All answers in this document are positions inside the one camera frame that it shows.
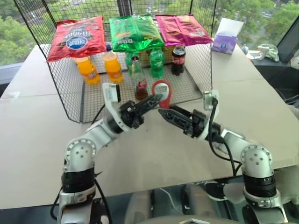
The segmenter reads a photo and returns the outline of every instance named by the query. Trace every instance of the green chip bag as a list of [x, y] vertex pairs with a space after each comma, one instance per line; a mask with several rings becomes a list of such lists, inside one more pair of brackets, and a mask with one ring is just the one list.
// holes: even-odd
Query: green chip bag
[[114, 52], [137, 53], [165, 45], [151, 15], [109, 19]]

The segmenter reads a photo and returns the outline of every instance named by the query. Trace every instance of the tissue box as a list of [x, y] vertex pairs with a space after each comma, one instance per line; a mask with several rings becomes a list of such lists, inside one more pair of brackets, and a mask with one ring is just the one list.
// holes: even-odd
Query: tissue box
[[243, 24], [241, 21], [221, 18], [212, 50], [232, 54], [237, 44], [237, 36]]
[[236, 36], [216, 35], [212, 46], [212, 51], [232, 54], [236, 44], [237, 44]]

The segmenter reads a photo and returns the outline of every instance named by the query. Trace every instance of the purple tissue box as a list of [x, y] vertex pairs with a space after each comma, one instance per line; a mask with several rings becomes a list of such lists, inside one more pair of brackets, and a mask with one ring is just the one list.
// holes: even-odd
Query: purple tissue box
[[236, 44], [237, 44], [236, 36], [216, 35], [212, 46], [212, 51], [232, 54]]

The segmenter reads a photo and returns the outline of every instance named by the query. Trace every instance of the green soda bottle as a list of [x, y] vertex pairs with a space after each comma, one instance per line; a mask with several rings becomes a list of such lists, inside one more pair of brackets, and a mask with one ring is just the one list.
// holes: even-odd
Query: green soda bottle
[[151, 50], [149, 54], [150, 72], [154, 78], [161, 78], [164, 72], [165, 56], [161, 48]]
[[130, 77], [132, 77], [132, 57], [134, 56], [139, 57], [138, 53], [127, 53], [125, 58]]

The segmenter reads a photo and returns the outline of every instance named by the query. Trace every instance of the plastic bottle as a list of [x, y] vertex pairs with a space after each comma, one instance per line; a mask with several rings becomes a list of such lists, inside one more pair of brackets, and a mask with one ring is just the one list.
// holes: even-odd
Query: plastic bottle
[[100, 75], [89, 57], [77, 57], [73, 58], [73, 61], [77, 64], [78, 70], [86, 83], [97, 84], [100, 81]]
[[126, 65], [127, 65], [130, 77], [132, 77], [132, 57], [134, 57], [134, 56], [139, 57], [138, 53], [130, 53], [130, 52], [128, 52], [126, 54], [126, 58], [125, 58]]
[[116, 53], [109, 51], [102, 55], [102, 59], [105, 62], [105, 69], [112, 82], [120, 83], [123, 80], [121, 72], [121, 64], [117, 60]]
[[161, 48], [151, 50], [149, 54], [150, 72], [154, 78], [161, 78], [164, 72], [165, 56]]
[[137, 100], [146, 98], [149, 94], [146, 89], [147, 81], [143, 74], [141, 63], [138, 56], [133, 56], [132, 61], [132, 80], [135, 88], [135, 97]]
[[185, 63], [185, 47], [184, 46], [175, 46], [172, 51], [172, 65], [171, 73], [173, 75], [179, 76], [184, 71]]

